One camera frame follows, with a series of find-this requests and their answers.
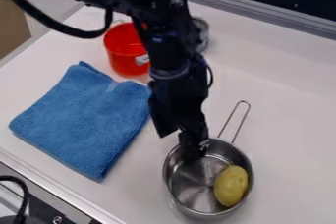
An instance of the stainless steel pan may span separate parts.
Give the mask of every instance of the stainless steel pan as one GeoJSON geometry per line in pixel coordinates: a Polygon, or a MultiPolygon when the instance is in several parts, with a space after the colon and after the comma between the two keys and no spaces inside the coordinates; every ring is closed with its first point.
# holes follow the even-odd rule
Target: stainless steel pan
{"type": "Polygon", "coordinates": [[[215,221],[237,211],[247,200],[254,184],[254,172],[248,157],[235,145],[236,137],[243,126],[251,106],[245,101],[236,104],[217,139],[209,140],[206,155],[192,165],[182,159],[182,149],[175,146],[168,154],[163,165],[163,180],[174,205],[183,214],[204,221],[215,221]],[[239,106],[245,105],[246,112],[231,141],[220,139],[239,106]],[[249,187],[243,199],[233,207],[218,203],[213,186],[216,177],[228,166],[238,165],[249,174],[249,187]]]}

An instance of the countertop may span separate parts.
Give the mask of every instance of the countertop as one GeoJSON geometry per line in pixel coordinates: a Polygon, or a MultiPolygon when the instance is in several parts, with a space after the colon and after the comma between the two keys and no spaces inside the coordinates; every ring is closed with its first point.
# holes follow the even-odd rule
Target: countertop
{"type": "MultiPolygon", "coordinates": [[[[204,111],[211,135],[218,134],[236,102],[252,105],[236,145],[252,161],[255,187],[247,204],[225,223],[336,223],[336,41],[198,4],[191,9],[210,23],[204,55],[215,82],[204,111]]],[[[127,20],[122,15],[115,19],[127,20]]],[[[84,7],[66,23],[100,28],[103,13],[84,7]]],[[[34,171],[31,179],[48,181],[47,188],[60,197],[76,198],[74,205],[84,202],[80,209],[105,214],[99,219],[106,223],[195,223],[170,207],[162,183],[162,164],[176,136],[160,139],[151,121],[102,183],[8,129],[16,115],[80,60],[124,80],[110,68],[102,38],[81,40],[55,31],[0,69],[1,157],[9,157],[6,162],[18,170],[34,171]]]]}

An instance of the towel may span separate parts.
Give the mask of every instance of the towel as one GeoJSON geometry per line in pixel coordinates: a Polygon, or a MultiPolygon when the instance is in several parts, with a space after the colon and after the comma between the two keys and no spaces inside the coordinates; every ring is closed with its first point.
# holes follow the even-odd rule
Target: towel
{"type": "Polygon", "coordinates": [[[148,97],[144,85],[117,83],[80,62],[17,116],[10,129],[57,160],[101,180],[145,124],[148,97]]]}

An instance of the cardboard box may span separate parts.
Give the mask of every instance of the cardboard box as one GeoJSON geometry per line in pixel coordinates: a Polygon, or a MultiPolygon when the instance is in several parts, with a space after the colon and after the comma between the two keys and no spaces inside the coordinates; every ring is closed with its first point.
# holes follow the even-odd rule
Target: cardboard box
{"type": "Polygon", "coordinates": [[[0,59],[30,38],[26,17],[11,0],[0,0],[0,59]]]}

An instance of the potato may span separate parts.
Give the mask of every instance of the potato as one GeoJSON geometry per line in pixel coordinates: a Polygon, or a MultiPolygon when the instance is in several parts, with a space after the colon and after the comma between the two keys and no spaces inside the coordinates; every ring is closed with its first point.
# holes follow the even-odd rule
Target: potato
{"type": "Polygon", "coordinates": [[[214,194],[224,206],[231,207],[239,203],[249,185],[249,175],[240,166],[232,165],[216,178],[214,194]]]}

